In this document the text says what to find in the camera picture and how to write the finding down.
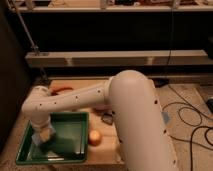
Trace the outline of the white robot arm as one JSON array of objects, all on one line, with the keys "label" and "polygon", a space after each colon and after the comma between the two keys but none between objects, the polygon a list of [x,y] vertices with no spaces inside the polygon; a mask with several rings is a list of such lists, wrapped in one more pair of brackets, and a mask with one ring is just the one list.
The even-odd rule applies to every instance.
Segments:
[{"label": "white robot arm", "polygon": [[127,171],[179,171],[174,146],[162,117],[156,89],[150,79],[125,70],[104,83],[52,96],[36,86],[22,105],[32,127],[39,132],[50,125],[52,112],[107,104]]}]

